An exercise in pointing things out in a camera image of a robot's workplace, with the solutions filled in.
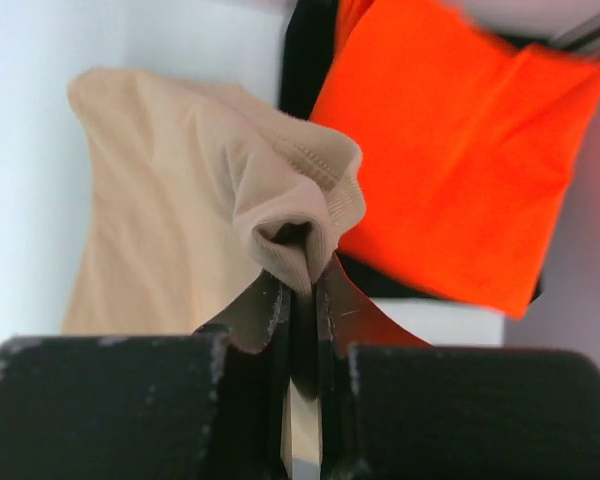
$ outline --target beige cloth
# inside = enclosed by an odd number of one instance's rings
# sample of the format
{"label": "beige cloth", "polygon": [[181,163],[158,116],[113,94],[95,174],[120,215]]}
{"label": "beige cloth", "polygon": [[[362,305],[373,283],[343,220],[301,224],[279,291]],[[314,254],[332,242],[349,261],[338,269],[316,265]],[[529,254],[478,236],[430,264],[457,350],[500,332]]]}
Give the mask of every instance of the beige cloth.
{"label": "beige cloth", "polygon": [[[364,213],[358,146],[238,86],[95,68],[68,96],[93,185],[65,334],[189,334],[261,267],[308,293]],[[292,394],[294,455],[317,463],[315,405]]]}

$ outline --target black cloth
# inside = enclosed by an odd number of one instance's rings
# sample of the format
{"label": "black cloth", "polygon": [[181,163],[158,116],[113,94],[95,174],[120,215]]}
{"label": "black cloth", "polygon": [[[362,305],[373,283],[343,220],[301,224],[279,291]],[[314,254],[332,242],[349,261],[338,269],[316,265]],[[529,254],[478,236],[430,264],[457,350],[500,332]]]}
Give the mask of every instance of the black cloth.
{"label": "black cloth", "polygon": [[[333,61],[337,0],[298,0],[285,35],[282,79],[278,107],[283,112],[308,119]],[[517,48],[545,39],[500,34]],[[374,298],[422,298],[449,301],[405,285],[382,272],[338,252],[347,276],[367,296]],[[543,291],[542,275],[530,300]]]}

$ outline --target orange cloth corner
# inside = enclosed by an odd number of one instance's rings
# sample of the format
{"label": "orange cloth corner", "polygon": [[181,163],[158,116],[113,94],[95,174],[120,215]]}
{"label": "orange cloth corner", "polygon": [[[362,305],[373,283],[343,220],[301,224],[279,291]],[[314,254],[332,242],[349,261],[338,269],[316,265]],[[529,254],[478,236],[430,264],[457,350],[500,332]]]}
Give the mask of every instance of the orange cloth corner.
{"label": "orange cloth corner", "polygon": [[431,0],[343,5],[311,117],[364,153],[367,214],[341,249],[521,317],[600,100],[600,63],[517,52]]}

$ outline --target beige fabric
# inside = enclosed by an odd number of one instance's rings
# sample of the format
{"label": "beige fabric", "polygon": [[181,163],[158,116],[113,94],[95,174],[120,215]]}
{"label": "beige fabric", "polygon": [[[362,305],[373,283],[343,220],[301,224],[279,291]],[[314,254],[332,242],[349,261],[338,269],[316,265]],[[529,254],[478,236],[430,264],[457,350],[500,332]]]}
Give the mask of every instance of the beige fabric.
{"label": "beige fabric", "polygon": [[[189,334],[261,266],[306,294],[364,213],[358,146],[238,86],[96,68],[68,96],[93,185],[65,334]],[[315,410],[292,393],[294,455],[317,462]]]}

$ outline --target cloth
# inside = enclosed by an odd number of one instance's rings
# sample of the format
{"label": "cloth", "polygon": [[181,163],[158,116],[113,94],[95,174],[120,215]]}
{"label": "cloth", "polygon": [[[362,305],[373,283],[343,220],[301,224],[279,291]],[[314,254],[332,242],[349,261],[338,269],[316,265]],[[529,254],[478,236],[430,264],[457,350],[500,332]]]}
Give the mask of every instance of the cloth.
{"label": "cloth", "polygon": [[517,51],[430,0],[375,0],[336,45],[311,119],[360,144],[368,206],[342,251],[521,317],[600,100],[600,63]]}
{"label": "cloth", "polygon": [[[285,34],[280,110],[296,118],[310,117],[331,67],[334,50],[342,48],[349,33],[371,3],[370,0],[298,0]],[[511,35],[501,38],[516,48],[532,43],[530,39]],[[546,44],[542,39],[533,39],[533,43]],[[434,292],[402,283],[341,251],[338,252],[338,257],[347,276],[369,297],[450,301]],[[542,292],[540,275],[531,301],[537,299]]]}
{"label": "cloth", "polygon": [[64,333],[191,333],[261,268],[307,294],[364,213],[355,142],[240,87],[96,68],[68,96],[93,197]]}

